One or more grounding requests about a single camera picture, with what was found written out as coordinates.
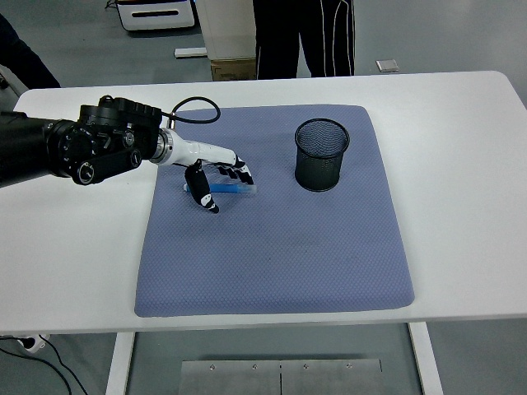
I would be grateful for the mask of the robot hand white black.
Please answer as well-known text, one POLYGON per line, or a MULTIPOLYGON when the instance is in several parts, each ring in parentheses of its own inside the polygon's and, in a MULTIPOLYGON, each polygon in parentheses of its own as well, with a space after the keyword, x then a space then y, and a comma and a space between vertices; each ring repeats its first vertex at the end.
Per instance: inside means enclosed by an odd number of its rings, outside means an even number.
POLYGON ((202 208, 214 214, 219 212, 203 171, 203 162, 215 165, 221 174, 231 179, 238 179, 243 184, 254 184, 247 164, 233 150, 203 142, 187 141, 173 131, 170 135, 172 149, 168 161, 171 165, 182 165, 186 168, 185 181, 194 201, 202 208))

